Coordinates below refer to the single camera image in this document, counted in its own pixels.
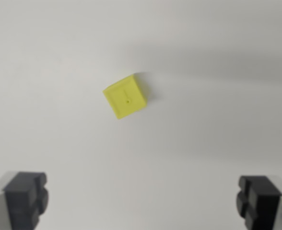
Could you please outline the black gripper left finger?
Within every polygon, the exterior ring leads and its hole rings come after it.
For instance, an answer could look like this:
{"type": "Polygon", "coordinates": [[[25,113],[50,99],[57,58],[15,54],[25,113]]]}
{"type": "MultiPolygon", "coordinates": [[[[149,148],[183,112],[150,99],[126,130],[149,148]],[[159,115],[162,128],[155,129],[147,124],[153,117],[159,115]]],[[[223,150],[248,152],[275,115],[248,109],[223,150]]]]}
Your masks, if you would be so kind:
{"type": "Polygon", "coordinates": [[[44,172],[9,171],[0,178],[0,230],[34,230],[47,209],[44,172]]]}

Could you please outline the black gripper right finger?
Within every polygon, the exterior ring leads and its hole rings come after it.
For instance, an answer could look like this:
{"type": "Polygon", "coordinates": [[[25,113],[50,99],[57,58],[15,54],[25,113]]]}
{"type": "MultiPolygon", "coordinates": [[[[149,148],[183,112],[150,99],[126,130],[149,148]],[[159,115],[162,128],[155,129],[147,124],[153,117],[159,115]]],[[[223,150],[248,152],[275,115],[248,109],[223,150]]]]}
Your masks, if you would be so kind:
{"type": "Polygon", "coordinates": [[[242,175],[236,208],[248,230],[282,230],[282,179],[242,175]]]}

